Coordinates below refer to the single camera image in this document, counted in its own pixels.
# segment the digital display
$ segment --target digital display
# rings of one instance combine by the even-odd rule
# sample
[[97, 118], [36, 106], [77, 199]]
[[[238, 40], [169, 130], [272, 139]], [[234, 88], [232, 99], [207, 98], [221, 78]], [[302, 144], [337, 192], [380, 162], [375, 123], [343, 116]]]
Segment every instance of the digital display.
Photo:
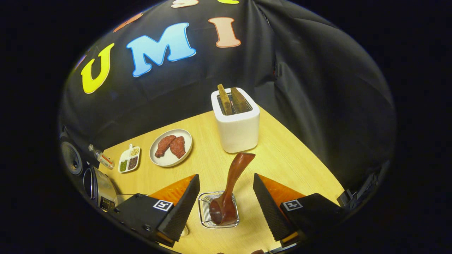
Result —
[[100, 197], [100, 208], [108, 211], [110, 208], [114, 208], [114, 202], [104, 197]]

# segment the seed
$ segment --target seed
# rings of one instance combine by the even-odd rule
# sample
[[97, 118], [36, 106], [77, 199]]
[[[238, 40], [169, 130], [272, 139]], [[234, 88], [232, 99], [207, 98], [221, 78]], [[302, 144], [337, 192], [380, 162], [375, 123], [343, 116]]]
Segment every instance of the seed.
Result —
[[134, 149], [132, 150], [132, 152], [130, 153], [130, 156], [135, 156], [140, 152], [140, 149]]
[[127, 160], [121, 161], [121, 165], [119, 166], [119, 171], [124, 172], [127, 168]]
[[135, 166], [137, 165], [137, 162], [138, 162], [138, 156], [131, 158], [129, 160], [129, 169], [135, 168]]

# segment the letter i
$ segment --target letter i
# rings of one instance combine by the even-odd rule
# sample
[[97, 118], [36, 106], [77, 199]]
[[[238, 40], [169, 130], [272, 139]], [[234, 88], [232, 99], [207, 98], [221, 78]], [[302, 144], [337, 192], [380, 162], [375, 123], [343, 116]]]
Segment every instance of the letter i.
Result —
[[215, 25], [218, 34], [217, 47], [236, 47], [241, 44], [241, 41], [235, 37], [234, 29], [232, 28], [233, 18], [212, 18], [209, 22]]

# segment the wire rack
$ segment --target wire rack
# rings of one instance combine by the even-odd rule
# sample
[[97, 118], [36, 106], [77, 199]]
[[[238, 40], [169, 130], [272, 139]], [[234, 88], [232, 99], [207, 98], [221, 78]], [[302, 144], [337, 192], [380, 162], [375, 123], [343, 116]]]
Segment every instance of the wire rack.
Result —
[[237, 209], [237, 203], [235, 202], [234, 194], [232, 194], [232, 202], [234, 203], [235, 210], [237, 212], [237, 220], [229, 225], [222, 225], [219, 226], [212, 222], [212, 219], [210, 217], [209, 213], [209, 206], [210, 202], [215, 199], [219, 198], [221, 194], [224, 191], [214, 191], [214, 192], [205, 192], [201, 193], [198, 197], [198, 208], [199, 208], [199, 219], [201, 220], [201, 225], [203, 225], [206, 228], [227, 228], [227, 227], [235, 227], [239, 224], [240, 218], [239, 218], [239, 210]]

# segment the small bottle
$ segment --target small bottle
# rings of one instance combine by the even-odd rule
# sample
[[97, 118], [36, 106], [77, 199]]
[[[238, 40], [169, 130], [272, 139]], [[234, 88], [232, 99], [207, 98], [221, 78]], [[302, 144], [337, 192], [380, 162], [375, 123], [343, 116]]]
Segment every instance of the small bottle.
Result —
[[106, 166], [109, 169], [113, 169], [114, 168], [114, 162], [112, 160], [110, 160], [110, 158], [107, 158], [103, 152], [101, 152], [100, 150], [97, 150], [94, 148], [94, 146], [92, 144], [90, 144], [88, 146], [88, 150], [90, 150], [95, 158], [102, 163], [104, 166]]

